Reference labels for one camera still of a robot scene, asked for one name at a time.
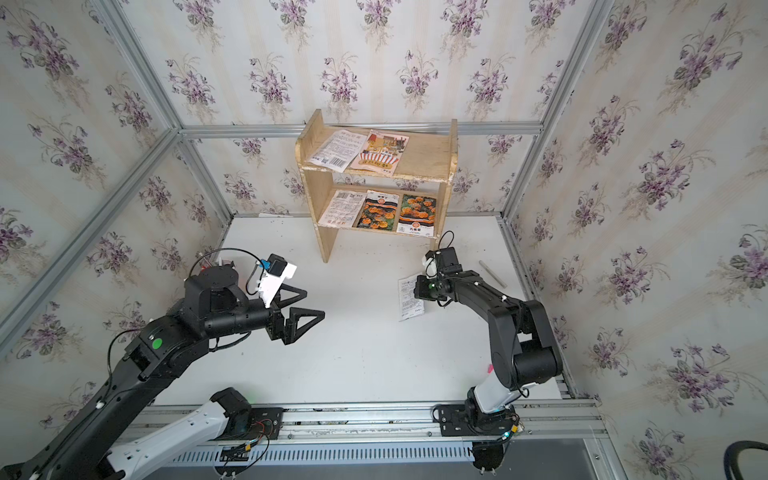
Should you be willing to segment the white text seed bag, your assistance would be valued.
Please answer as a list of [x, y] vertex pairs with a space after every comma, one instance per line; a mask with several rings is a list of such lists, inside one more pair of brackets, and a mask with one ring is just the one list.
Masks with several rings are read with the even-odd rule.
[[400, 305], [400, 321], [421, 316], [425, 313], [424, 301], [415, 296], [418, 274], [398, 281], [398, 298]]

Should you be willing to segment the white barcode seed bag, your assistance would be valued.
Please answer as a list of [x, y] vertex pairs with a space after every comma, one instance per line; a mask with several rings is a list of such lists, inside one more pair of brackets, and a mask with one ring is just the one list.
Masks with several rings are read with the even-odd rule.
[[362, 152], [367, 141], [365, 134], [349, 130], [334, 131], [330, 137], [310, 157], [313, 165], [343, 173], [353, 160]]

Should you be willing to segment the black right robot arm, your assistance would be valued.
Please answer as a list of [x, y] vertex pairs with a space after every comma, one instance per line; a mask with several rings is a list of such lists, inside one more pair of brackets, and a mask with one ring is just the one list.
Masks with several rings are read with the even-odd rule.
[[541, 302], [513, 298], [474, 271], [421, 274], [414, 296], [441, 306], [463, 305], [487, 325], [493, 371], [468, 393], [467, 409], [475, 420], [500, 412], [529, 388], [562, 374], [558, 342]]

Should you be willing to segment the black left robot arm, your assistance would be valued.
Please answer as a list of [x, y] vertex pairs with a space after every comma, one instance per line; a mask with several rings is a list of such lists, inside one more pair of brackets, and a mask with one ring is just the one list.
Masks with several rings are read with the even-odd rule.
[[2, 467], [4, 479], [139, 479], [200, 441], [220, 436], [248, 413], [245, 398], [232, 388], [214, 394], [189, 420], [175, 441], [152, 434], [134, 447], [115, 442], [135, 418], [188, 367], [213, 352], [211, 341], [247, 337], [265, 330], [290, 345], [325, 318], [322, 310], [296, 307], [303, 289], [287, 286], [291, 298], [270, 303], [250, 299], [231, 265], [212, 266], [189, 276], [184, 296], [163, 317], [147, 323], [128, 344], [108, 379], [38, 454]]

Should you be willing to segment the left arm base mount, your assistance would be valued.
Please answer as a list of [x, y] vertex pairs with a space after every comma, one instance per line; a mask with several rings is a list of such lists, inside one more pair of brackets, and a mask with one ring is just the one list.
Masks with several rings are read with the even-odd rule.
[[224, 409], [227, 422], [215, 440], [252, 440], [264, 435], [276, 440], [285, 410], [280, 407], [252, 406], [235, 388], [214, 393], [210, 400]]

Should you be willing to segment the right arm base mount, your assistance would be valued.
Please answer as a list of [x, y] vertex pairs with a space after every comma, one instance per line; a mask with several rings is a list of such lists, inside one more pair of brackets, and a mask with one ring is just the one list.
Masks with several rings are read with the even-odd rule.
[[520, 417], [513, 409], [502, 408], [484, 413], [471, 398], [463, 402], [437, 404], [432, 407], [430, 415], [438, 424], [442, 437], [506, 439], [518, 432], [520, 423]]

